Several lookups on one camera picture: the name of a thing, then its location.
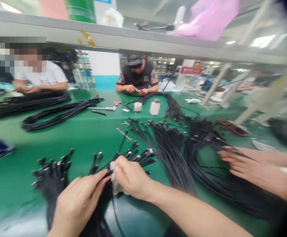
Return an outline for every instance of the small bottle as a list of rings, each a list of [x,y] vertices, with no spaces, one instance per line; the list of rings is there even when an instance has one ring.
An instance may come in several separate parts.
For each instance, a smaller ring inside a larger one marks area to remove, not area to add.
[[[150,114],[151,115],[158,115],[159,110],[160,110],[160,100],[154,99],[154,101],[151,103]]]

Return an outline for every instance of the green workbench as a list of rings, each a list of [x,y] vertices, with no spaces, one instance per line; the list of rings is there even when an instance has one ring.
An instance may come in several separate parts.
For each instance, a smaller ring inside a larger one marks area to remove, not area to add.
[[[123,104],[136,99],[119,92],[70,92],[72,100],[67,103],[95,97],[105,98],[98,104],[99,107],[113,106],[113,101]],[[197,104],[187,104],[184,99],[193,98],[185,92],[172,93],[174,99],[186,108],[197,111],[201,117],[207,117],[211,121],[217,119],[235,119],[244,108],[221,109],[215,104],[209,104],[209,108],[202,108]],[[19,116],[12,116],[0,119],[0,137],[16,146],[16,150],[0,159],[0,237],[10,236],[45,236],[47,234],[46,205],[39,191],[34,190],[31,184],[35,181],[31,172],[38,169],[37,160],[46,157],[47,159],[59,160],[74,148],[71,158],[72,166],[69,171],[69,178],[73,180],[78,176],[85,176],[92,165],[93,154],[103,152],[102,163],[105,164],[112,158],[119,148],[123,138],[122,134],[116,129],[123,131],[126,125],[121,125],[124,121],[137,118],[139,121],[147,123],[148,119],[154,121],[164,121],[163,111],[167,107],[166,98],[160,96],[160,113],[158,116],[151,116],[149,113],[149,99],[143,105],[143,112],[126,113],[122,111],[123,105],[117,107],[115,112],[107,111],[107,116],[92,113],[84,110],[75,117],[44,130],[25,132],[20,127],[20,122],[28,115],[37,111],[23,113]],[[183,108],[183,112],[188,116],[196,116],[193,111]],[[273,145],[281,151],[287,151],[287,147],[280,144],[272,135],[268,128],[256,124],[247,124],[253,132],[254,137],[261,142]],[[123,146],[125,152],[137,140],[140,143],[140,150],[146,147],[135,137],[132,132],[128,134],[132,141],[126,139]],[[231,132],[225,132],[227,141],[234,146],[253,148],[251,138],[241,138]],[[217,162],[213,152],[206,152],[206,163]],[[145,167],[151,171],[150,177],[165,185],[170,185],[166,173],[157,160],[154,164]],[[224,203],[216,195],[201,184],[196,183],[199,198],[238,223],[254,236],[269,236],[274,230],[276,223],[269,223],[265,220],[249,216],[236,208]],[[163,236],[169,225],[169,218],[158,208],[149,203],[136,200],[129,196],[121,196],[115,201],[116,214],[121,224],[121,228],[126,236]],[[121,236],[116,224],[111,202],[107,206],[105,215],[106,221],[115,237]]]

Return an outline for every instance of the pink plastic bag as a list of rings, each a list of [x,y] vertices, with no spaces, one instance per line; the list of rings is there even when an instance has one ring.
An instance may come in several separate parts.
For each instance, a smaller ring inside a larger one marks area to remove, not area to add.
[[[215,41],[238,11],[239,0],[199,0],[191,8],[190,22],[178,27],[175,33]]]

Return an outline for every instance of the green container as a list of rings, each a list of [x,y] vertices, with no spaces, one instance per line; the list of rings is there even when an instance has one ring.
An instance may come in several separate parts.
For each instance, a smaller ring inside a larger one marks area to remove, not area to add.
[[[93,0],[65,0],[70,20],[96,24]]]

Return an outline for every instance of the red sign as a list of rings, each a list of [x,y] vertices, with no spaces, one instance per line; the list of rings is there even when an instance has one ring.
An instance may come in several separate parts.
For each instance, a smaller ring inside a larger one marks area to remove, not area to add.
[[[202,67],[182,67],[180,74],[201,75],[203,72]]]

